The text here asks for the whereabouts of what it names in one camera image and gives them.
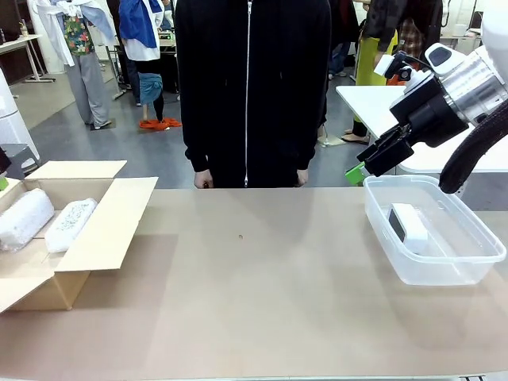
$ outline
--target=silver zipper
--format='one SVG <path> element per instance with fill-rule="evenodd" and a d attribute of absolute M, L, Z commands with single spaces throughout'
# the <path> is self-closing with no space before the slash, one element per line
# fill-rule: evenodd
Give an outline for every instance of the silver zipper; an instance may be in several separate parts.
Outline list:
<path fill-rule="evenodd" d="M 245 84 L 245 187 L 248 186 L 248 169 L 247 169 L 247 124 L 248 124 L 248 74 L 250 69 L 250 56 L 251 56 L 251 15 L 252 15 L 252 0 L 247 1 L 248 8 L 248 22 L 247 22 L 247 80 Z"/>

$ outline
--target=hand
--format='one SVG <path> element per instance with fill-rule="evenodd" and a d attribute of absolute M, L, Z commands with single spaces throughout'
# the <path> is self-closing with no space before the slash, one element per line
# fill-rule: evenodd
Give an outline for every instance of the hand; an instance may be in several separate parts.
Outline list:
<path fill-rule="evenodd" d="M 383 58 L 385 54 L 386 54 L 385 52 L 377 52 L 374 59 L 374 69 L 378 66 L 379 61 Z"/>
<path fill-rule="evenodd" d="M 306 170 L 298 169 L 296 171 L 296 173 L 298 175 L 298 186 L 299 187 L 303 187 L 304 185 L 306 185 L 309 182 L 309 170 L 308 169 L 306 169 Z"/>
<path fill-rule="evenodd" d="M 196 172 L 194 176 L 194 185 L 198 189 L 210 189 L 214 187 L 214 179 L 212 178 L 212 174 L 210 170 L 206 170 L 203 172 Z"/>

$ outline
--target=corrugated black hose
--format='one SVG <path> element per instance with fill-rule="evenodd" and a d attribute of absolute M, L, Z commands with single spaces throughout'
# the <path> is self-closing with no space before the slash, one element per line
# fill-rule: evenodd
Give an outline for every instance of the corrugated black hose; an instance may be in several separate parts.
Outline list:
<path fill-rule="evenodd" d="M 444 166 L 439 188 L 456 193 L 464 185 L 481 157 L 508 135 L 508 101 L 489 115 L 453 153 Z"/>

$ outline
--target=gray pants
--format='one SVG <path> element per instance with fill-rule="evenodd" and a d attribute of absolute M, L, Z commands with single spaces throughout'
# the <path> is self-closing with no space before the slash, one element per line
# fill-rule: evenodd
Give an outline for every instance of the gray pants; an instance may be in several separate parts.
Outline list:
<path fill-rule="evenodd" d="M 110 105 L 97 55 L 72 56 L 72 59 L 74 66 L 66 65 L 66 69 L 79 115 L 86 124 L 101 127 L 108 122 Z"/>

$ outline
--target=yellow pants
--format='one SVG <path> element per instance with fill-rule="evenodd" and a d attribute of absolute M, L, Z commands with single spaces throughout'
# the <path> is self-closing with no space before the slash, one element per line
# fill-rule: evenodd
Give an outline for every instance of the yellow pants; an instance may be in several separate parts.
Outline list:
<path fill-rule="evenodd" d="M 364 38 L 360 42 L 360 53 L 358 56 L 358 70 L 356 72 L 357 86 L 386 86 L 387 79 L 374 73 L 375 56 L 378 52 L 379 38 Z M 398 34 L 395 31 L 391 39 L 387 54 L 391 54 L 398 43 Z"/>

